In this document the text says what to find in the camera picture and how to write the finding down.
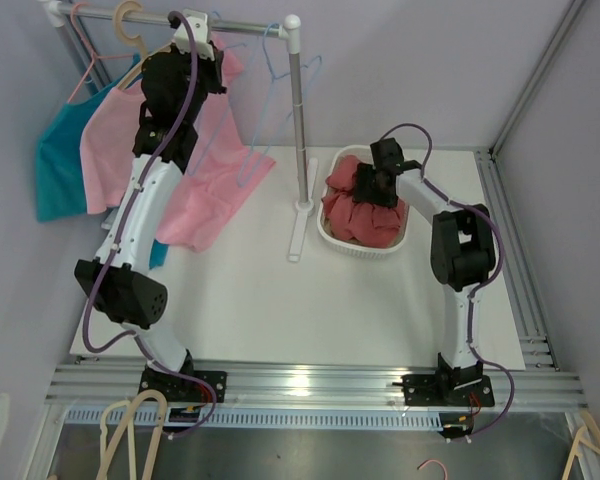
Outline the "coral red t shirt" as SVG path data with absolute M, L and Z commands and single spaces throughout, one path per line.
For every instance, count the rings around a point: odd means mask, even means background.
M 331 223 L 350 222 L 372 223 L 377 227 L 405 227 L 409 207 L 403 200 L 398 201 L 396 208 L 353 202 L 354 175 L 359 163 L 361 161 L 355 155 L 346 155 L 326 179 L 328 192 L 322 198 L 322 205 L 329 227 Z

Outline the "beige wooden hanger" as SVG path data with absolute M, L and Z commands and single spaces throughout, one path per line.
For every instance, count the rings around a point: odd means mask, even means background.
M 133 67 L 131 67 L 117 83 L 116 89 L 119 91 L 124 91 L 128 89 L 135 81 L 137 81 L 140 78 L 140 75 L 142 73 L 142 67 L 147 59 L 150 59 L 155 54 L 168 53 L 170 51 L 171 44 L 167 43 L 159 49 L 150 52 L 141 35 L 130 35 L 126 33 L 125 28 L 123 27 L 123 20 L 125 19 L 126 15 L 130 13 L 142 12 L 142 4 L 139 1 L 135 0 L 121 1 L 114 10 L 112 22 L 114 26 L 114 33 L 116 34 L 117 39 L 124 45 L 136 50 L 137 53 L 140 55 L 140 61 Z

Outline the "light pink t shirt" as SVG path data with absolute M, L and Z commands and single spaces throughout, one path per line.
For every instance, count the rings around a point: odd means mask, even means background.
M 210 248 L 275 165 L 271 157 L 242 144 L 234 118 L 212 152 L 197 174 L 185 173 L 174 190 L 157 230 L 160 243 L 196 252 Z

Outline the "beige t shirt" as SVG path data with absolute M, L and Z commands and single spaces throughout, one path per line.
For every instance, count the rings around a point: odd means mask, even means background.
M 331 234 L 337 240 L 370 248 L 389 248 L 399 236 L 401 227 L 374 226 L 372 223 L 331 223 Z

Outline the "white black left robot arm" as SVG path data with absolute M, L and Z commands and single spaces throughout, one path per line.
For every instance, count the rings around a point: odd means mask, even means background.
M 87 296 L 82 320 L 87 350 L 102 353 L 115 343 L 92 344 L 90 320 L 98 311 L 136 341 L 148 368 L 163 374 L 160 389 L 174 401 L 189 398 L 196 379 L 189 351 L 163 319 L 168 290 L 150 278 L 149 260 L 161 219 L 198 140 L 194 123 L 208 96 L 227 90 L 223 60 L 221 50 L 203 58 L 172 46 L 144 62 L 139 85 L 145 99 L 139 108 L 129 183 L 95 257 L 78 261 L 74 269 Z

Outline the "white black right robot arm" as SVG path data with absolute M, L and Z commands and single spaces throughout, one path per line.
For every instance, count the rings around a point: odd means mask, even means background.
M 430 266 L 443 287 L 444 332 L 431 374 L 406 374 L 396 383 L 408 407 L 494 405 L 484 361 L 477 353 L 474 320 L 481 288 L 496 268 L 490 214 L 482 204 L 451 199 L 424 175 L 424 165 L 407 161 L 393 138 L 370 145 L 372 162 L 358 166 L 354 199 L 393 207 L 400 200 L 431 226 Z

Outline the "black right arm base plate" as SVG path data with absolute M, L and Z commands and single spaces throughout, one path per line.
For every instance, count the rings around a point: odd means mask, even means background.
M 495 406 L 491 379 L 486 375 L 477 383 L 451 390 L 445 390 L 434 374 L 406 374 L 393 385 L 401 388 L 406 406 L 469 407 L 471 399 L 482 407 Z

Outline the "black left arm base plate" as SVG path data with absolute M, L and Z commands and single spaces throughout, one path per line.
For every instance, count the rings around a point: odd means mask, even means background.
M 192 380 L 145 368 L 142 372 L 138 392 L 156 390 L 161 392 L 168 402 L 211 403 L 212 394 L 216 402 L 223 403 L 226 393 L 227 373 L 224 371 L 197 370 Z

